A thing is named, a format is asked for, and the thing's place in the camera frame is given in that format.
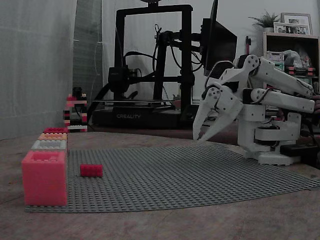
monitor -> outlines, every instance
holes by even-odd
[[[237,36],[217,22],[218,0],[214,0],[210,18],[204,18],[201,27],[200,54],[204,75],[208,77],[218,61],[233,62],[237,51]],[[220,64],[211,78],[218,79],[230,63]]]

desk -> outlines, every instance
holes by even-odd
[[[270,240],[320,239],[320,191],[186,209],[127,213],[24,212],[21,160],[38,135],[0,141],[1,240]],[[88,132],[69,134],[69,148],[178,147],[188,139]],[[241,152],[238,146],[228,146]],[[287,167],[320,178],[304,164]]]

robotic arm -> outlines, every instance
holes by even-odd
[[[281,92],[270,89],[249,89],[248,80],[261,81]],[[238,85],[233,91],[226,85]],[[312,113],[315,102],[306,98],[313,96],[313,88],[307,83],[277,69],[273,62],[249,55],[242,68],[226,69],[218,81],[207,87],[193,124],[193,138],[207,141],[238,119],[238,144],[244,148],[247,158],[260,164],[290,165],[297,157],[280,154],[280,147],[292,145],[300,137],[301,115],[289,113],[288,120],[266,119],[266,106]],[[217,119],[200,137],[201,127],[208,115],[218,112]]]

photo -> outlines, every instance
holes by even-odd
[[[274,32],[279,34],[310,35],[308,25],[283,22],[274,23]]]
[[[281,21],[286,24],[307,25],[308,26],[307,29],[309,33],[306,33],[306,34],[307,35],[313,34],[310,14],[283,12],[281,13]]]

gray lego baseplate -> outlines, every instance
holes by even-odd
[[[103,177],[81,177],[80,164],[102,164]],[[320,186],[320,181],[216,145],[70,150],[68,205],[27,212],[111,213],[199,207]]]

